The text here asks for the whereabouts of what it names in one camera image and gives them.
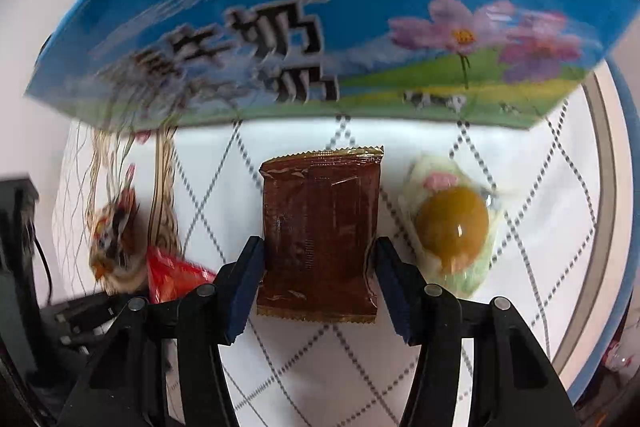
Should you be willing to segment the red snack packet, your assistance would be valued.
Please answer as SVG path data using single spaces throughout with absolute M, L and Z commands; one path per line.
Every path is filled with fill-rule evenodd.
M 167 254 L 156 246 L 146 251 L 146 273 L 153 305 L 180 299 L 198 286 L 212 283 L 216 277 L 214 271 Z

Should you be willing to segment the dark red-brown snack packet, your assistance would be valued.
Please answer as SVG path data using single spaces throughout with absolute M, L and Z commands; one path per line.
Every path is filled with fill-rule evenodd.
M 375 321 L 368 257 L 378 235 L 383 147 L 314 150 L 262 163 L 266 272 L 258 314 L 278 319 Z

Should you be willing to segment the orange snack packet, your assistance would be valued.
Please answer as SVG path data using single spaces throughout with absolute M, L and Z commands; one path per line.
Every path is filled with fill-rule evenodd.
M 138 208 L 136 193 L 127 186 L 94 220 L 89 268 L 108 295 L 133 294 L 146 284 L 145 246 L 137 232 Z

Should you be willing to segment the blue bed sheet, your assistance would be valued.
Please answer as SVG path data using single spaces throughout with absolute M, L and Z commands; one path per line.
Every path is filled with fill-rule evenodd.
M 620 69 L 602 62 L 586 83 L 600 156 L 599 222 L 585 285 L 554 364 L 572 401 L 587 389 L 631 298 L 639 265 L 639 117 Z

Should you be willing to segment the jelly cup with yellow fruit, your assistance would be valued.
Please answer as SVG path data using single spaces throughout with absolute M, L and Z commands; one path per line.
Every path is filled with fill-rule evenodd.
M 502 221 L 500 195 L 454 160 L 424 154 L 410 167 L 398 206 L 424 279 L 471 297 L 489 271 Z

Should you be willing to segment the open cardboard milk box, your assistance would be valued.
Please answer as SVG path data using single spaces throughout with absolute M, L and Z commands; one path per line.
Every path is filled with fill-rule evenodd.
M 348 114 L 528 128 L 639 0 L 78 0 L 28 94 L 103 130 Z

